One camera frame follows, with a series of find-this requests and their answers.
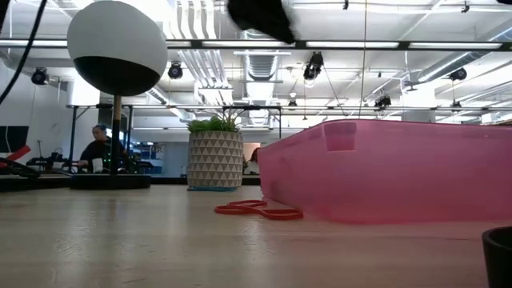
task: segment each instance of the wooden table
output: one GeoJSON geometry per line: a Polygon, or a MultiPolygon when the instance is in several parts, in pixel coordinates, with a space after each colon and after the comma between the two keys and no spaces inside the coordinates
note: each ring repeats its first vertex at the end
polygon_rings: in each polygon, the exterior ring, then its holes
{"type": "Polygon", "coordinates": [[[483,288],[480,234],[506,224],[347,226],[213,212],[257,198],[257,186],[0,194],[0,287],[483,288]]]}

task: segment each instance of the red object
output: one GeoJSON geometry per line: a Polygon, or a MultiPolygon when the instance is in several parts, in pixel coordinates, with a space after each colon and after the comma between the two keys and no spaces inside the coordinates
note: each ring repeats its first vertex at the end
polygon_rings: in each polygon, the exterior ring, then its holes
{"type": "MultiPolygon", "coordinates": [[[[18,150],[16,152],[12,153],[11,155],[7,156],[6,159],[7,160],[11,160],[11,161],[16,161],[16,160],[20,159],[21,157],[23,157],[24,155],[26,155],[29,152],[30,152],[30,147],[25,145],[20,150],[18,150]]],[[[0,168],[5,167],[5,166],[6,166],[5,163],[0,163],[0,168]]]]}
{"type": "Polygon", "coordinates": [[[295,220],[304,218],[304,213],[298,209],[258,209],[267,206],[261,200],[245,200],[230,202],[224,206],[215,207],[215,212],[228,215],[260,214],[270,220],[295,220]]]}
{"type": "Polygon", "coordinates": [[[258,151],[263,195],[353,224],[512,219],[512,127],[316,125],[258,151]]]}

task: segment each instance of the geometric patterned planter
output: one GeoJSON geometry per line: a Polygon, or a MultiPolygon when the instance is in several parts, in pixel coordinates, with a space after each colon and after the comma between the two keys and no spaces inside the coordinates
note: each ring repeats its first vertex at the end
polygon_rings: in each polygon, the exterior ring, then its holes
{"type": "Polygon", "coordinates": [[[242,169],[241,134],[225,131],[190,133],[186,174],[190,187],[240,187],[242,169]]]}

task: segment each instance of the cup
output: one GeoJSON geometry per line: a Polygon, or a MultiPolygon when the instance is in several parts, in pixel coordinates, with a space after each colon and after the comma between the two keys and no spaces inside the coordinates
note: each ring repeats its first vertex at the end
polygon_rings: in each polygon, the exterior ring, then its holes
{"type": "Polygon", "coordinates": [[[489,288],[512,287],[512,226],[488,230],[482,240],[489,288]]]}
{"type": "Polygon", "coordinates": [[[103,172],[103,159],[96,158],[93,159],[93,173],[101,173],[103,172]]]}

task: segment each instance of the person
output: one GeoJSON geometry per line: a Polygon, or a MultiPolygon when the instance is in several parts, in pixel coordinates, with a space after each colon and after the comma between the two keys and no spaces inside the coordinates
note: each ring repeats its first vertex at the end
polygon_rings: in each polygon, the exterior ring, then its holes
{"type": "MultiPolygon", "coordinates": [[[[82,152],[79,167],[88,167],[92,170],[92,160],[96,158],[106,158],[111,152],[112,138],[106,135],[106,127],[104,125],[96,125],[93,127],[94,141],[92,141],[82,152]]],[[[119,142],[120,155],[126,156],[126,151],[119,142]]]]}
{"type": "Polygon", "coordinates": [[[252,155],[250,156],[249,164],[246,168],[246,174],[259,175],[258,150],[259,148],[254,149],[252,155]]]}

